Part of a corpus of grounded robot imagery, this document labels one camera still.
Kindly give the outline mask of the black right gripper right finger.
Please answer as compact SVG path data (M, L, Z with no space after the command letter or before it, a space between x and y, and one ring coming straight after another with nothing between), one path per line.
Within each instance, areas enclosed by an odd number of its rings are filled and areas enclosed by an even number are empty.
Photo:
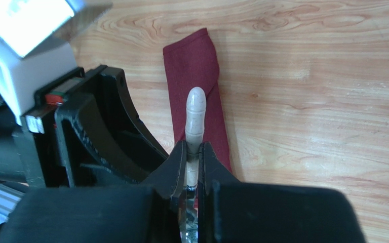
M335 189L239 181L210 143L199 154L199 242L365 242Z

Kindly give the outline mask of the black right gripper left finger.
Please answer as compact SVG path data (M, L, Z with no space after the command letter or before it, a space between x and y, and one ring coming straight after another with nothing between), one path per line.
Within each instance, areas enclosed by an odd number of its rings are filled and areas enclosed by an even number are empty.
M0 242L181 242L185 157L180 141L139 185L32 189L2 226Z

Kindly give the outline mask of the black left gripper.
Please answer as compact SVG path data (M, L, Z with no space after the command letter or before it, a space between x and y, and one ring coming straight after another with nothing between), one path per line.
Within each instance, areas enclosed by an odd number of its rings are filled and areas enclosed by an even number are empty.
M148 172L129 159L111 136L94 95L76 93L58 108L49 102L52 89L83 77L84 69L77 67L35 89L33 104L21 113L19 125L0 95L0 183L58 187L67 176L69 187L90 186L93 169L129 184L146 179ZM58 149L66 171L58 163Z

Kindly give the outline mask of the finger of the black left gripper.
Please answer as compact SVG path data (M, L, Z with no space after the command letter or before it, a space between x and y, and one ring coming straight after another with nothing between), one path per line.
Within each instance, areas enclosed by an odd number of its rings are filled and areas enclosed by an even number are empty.
M100 65L85 73L114 141L137 166L156 169L168 154L140 119L123 69Z

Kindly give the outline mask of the wooden handled spoon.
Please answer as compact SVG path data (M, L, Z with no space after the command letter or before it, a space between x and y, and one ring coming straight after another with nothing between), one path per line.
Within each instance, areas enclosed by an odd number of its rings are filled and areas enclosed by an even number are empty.
M205 113L207 101L202 88L194 87L189 91L186 102L186 172L185 172L185 219L180 223L182 242L198 241L197 188L199 178L200 145L205 132Z

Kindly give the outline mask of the dark red cloth napkin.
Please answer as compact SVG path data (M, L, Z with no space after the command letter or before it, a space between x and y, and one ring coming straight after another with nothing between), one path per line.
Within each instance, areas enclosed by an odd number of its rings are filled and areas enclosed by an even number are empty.
M219 92L220 68L206 28L163 48L174 140L185 138L186 101L194 87L207 100L203 140L210 142L218 160L231 171L230 149Z

